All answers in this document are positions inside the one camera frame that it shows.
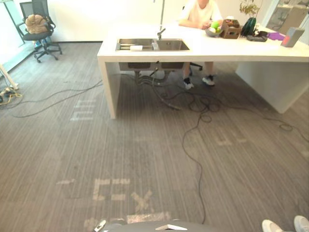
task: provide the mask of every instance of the faucet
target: faucet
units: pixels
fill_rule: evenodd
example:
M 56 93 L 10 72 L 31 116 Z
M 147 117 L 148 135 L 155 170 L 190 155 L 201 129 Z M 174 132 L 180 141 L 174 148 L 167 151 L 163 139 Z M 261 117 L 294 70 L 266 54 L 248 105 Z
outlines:
M 160 30 L 162 30 L 163 16 L 164 16 L 164 7 L 165 7 L 165 0 L 162 1 L 162 12 L 161 12 Z
M 166 28 L 164 28 L 163 30 L 161 30 L 160 32 L 158 32 L 158 37 L 159 37 L 159 40 L 161 39 L 162 37 L 162 33 L 166 30 Z

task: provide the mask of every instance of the wooden box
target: wooden box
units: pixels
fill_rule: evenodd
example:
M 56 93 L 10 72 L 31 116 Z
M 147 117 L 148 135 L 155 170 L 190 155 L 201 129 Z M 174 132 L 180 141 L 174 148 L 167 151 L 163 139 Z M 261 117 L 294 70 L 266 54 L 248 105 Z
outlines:
M 224 39 L 237 39 L 241 33 L 241 26 L 235 19 L 225 19 L 222 23 L 220 36 Z

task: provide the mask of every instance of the phone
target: phone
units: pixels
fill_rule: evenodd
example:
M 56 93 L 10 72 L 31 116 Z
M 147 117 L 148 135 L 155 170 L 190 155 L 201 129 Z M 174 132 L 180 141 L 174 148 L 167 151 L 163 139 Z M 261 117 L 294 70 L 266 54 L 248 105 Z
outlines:
M 266 42 L 267 41 L 267 37 L 266 36 L 247 35 L 247 40 L 249 40 L 249 41 L 257 41 L 257 42 Z

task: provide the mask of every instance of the shoe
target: shoe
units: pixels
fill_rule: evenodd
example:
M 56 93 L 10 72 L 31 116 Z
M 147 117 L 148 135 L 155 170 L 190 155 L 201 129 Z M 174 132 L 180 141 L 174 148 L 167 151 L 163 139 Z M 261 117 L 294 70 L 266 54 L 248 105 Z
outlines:
M 202 82 L 204 82 L 208 86 L 214 86 L 214 81 L 213 81 L 213 76 L 212 75 L 203 77 Z
M 263 232 L 283 232 L 283 230 L 274 222 L 270 220 L 264 220 L 262 222 Z
M 189 77 L 185 78 L 185 79 L 183 80 L 183 83 L 184 83 L 185 89 L 187 89 L 187 90 L 189 90 L 189 89 L 191 89 L 191 88 L 194 87 L 194 85 L 191 83 Z
M 296 216 L 294 218 L 294 227 L 296 232 L 309 232 L 309 221 L 303 216 Z

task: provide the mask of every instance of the double sink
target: double sink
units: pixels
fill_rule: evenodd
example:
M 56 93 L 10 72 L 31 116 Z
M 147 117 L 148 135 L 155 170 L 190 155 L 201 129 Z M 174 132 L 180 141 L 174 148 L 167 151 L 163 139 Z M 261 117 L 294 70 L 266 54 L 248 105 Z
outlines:
M 143 51 L 189 51 L 188 46 L 182 39 L 118 39 L 116 51 L 130 51 L 131 46 L 142 46 Z M 120 62 L 122 71 L 143 70 L 175 70 L 182 69 L 183 62 Z

